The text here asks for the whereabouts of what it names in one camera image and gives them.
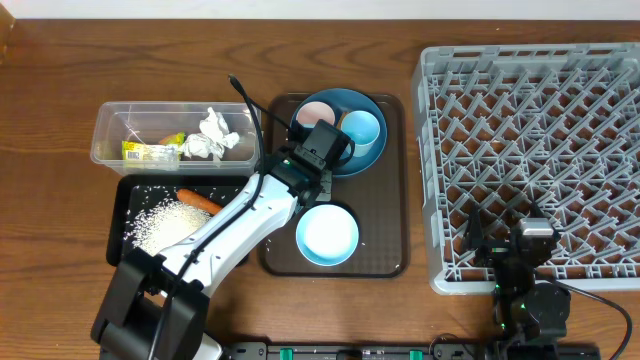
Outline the pink plastic cup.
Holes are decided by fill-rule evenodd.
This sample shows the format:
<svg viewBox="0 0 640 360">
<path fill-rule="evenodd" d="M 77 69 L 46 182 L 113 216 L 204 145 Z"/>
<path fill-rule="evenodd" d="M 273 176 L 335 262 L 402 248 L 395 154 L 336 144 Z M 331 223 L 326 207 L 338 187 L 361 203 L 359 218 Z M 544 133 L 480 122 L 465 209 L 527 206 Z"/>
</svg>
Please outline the pink plastic cup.
<svg viewBox="0 0 640 360">
<path fill-rule="evenodd" d="M 305 128 L 313 128 L 320 120 L 335 124 L 335 113 L 326 103 L 313 101 L 304 104 L 297 112 L 295 120 Z"/>
</svg>

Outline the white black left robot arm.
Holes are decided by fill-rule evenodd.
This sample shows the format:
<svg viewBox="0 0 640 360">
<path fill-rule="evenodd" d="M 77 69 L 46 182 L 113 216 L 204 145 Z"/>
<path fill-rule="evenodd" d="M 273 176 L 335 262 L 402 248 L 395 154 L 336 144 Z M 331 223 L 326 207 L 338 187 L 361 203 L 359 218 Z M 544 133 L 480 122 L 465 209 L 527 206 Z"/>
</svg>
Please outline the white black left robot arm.
<svg viewBox="0 0 640 360">
<path fill-rule="evenodd" d="M 117 359 L 218 359 L 206 335 L 210 299 L 267 235 L 318 196 L 334 160 L 302 145 L 272 154 L 245 188 L 203 227 L 152 256 L 123 257 L 90 336 Z"/>
</svg>

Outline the white paper napkin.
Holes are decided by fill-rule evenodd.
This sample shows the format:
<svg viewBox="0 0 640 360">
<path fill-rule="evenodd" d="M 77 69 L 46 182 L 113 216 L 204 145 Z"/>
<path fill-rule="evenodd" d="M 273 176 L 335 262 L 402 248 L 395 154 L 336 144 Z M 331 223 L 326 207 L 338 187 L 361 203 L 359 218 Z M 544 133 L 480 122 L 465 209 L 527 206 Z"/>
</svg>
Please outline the white paper napkin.
<svg viewBox="0 0 640 360">
<path fill-rule="evenodd" d="M 219 161 L 225 153 L 223 145 L 212 141 L 208 137 L 200 137 L 198 134 L 188 137 L 180 146 L 179 151 L 189 158 L 208 158 L 212 155 L 215 161 Z"/>
</svg>

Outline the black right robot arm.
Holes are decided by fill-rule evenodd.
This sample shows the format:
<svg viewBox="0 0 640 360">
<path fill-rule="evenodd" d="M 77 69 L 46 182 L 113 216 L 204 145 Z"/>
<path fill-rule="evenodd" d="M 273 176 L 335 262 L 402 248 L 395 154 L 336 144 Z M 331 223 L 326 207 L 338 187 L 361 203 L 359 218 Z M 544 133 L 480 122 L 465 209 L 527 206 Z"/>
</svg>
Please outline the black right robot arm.
<svg viewBox="0 0 640 360">
<path fill-rule="evenodd" d="M 557 356 L 555 342 L 567 333 L 571 296 L 557 285 L 538 283 L 534 270 L 551 258 L 559 239 L 536 204 L 500 239 L 485 236 L 480 208 L 472 207 L 463 248 L 474 252 L 475 266 L 493 270 L 494 320 L 502 329 L 487 354 L 497 359 Z"/>
</svg>

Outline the light blue plastic cup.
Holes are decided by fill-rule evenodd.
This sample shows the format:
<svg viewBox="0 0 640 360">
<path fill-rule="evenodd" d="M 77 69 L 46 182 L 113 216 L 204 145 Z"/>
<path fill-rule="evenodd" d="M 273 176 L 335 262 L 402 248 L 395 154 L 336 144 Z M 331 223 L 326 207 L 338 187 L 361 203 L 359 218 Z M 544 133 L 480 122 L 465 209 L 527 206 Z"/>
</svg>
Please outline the light blue plastic cup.
<svg viewBox="0 0 640 360">
<path fill-rule="evenodd" d="M 363 110 L 348 113 L 342 119 L 340 129 L 354 141 L 354 157 L 365 156 L 381 131 L 378 119 L 372 113 Z"/>
</svg>

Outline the orange carrot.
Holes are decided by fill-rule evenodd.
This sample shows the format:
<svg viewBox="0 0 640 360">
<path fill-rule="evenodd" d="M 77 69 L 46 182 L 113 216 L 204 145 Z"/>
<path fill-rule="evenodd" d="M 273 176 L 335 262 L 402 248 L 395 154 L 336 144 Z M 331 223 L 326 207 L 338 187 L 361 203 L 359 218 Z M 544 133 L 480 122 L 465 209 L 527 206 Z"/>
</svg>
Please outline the orange carrot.
<svg viewBox="0 0 640 360">
<path fill-rule="evenodd" d="M 182 203 L 205 211 L 211 215 L 216 215 L 222 210 L 222 206 L 188 189 L 179 189 L 176 196 Z"/>
</svg>

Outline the light blue bowl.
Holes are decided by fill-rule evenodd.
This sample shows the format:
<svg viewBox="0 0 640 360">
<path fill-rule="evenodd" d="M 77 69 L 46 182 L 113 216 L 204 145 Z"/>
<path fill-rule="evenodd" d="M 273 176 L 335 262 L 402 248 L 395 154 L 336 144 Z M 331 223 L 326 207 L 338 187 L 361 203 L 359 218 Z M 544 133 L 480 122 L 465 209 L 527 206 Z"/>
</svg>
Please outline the light blue bowl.
<svg viewBox="0 0 640 360">
<path fill-rule="evenodd" d="M 301 216 L 295 239 L 298 250 L 309 262 L 333 267 L 354 254 L 359 244 L 359 227 L 345 208 L 322 204 Z"/>
</svg>

